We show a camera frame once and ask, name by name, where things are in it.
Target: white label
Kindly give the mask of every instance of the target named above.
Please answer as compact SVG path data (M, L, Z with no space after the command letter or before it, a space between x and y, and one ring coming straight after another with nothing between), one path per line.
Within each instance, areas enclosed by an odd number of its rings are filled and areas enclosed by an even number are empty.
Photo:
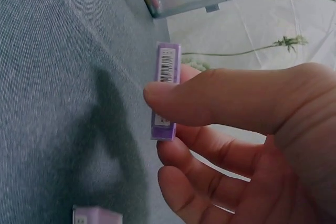
M175 71L175 54L174 48L161 48L160 49L160 62L159 62L159 79L161 82L173 82Z
M75 224L88 224L88 217L84 215L75 216Z
M155 115L155 125L157 126L170 126L170 121L162 118L159 115Z

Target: gray cloth surface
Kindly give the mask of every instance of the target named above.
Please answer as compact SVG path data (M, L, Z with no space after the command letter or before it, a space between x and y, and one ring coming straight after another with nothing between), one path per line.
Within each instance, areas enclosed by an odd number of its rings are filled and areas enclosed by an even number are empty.
M143 0L0 0L0 223L182 223L157 183L142 87L168 40Z

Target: purple package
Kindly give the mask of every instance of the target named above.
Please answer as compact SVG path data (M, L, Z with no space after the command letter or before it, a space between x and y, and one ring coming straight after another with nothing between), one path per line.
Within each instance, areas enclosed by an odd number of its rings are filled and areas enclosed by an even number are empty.
M156 73L154 81L180 83L181 45L159 42L156 52ZM175 138L176 123L170 122L152 112L152 140L172 141Z
M74 207L73 224L122 224L122 215L101 207Z

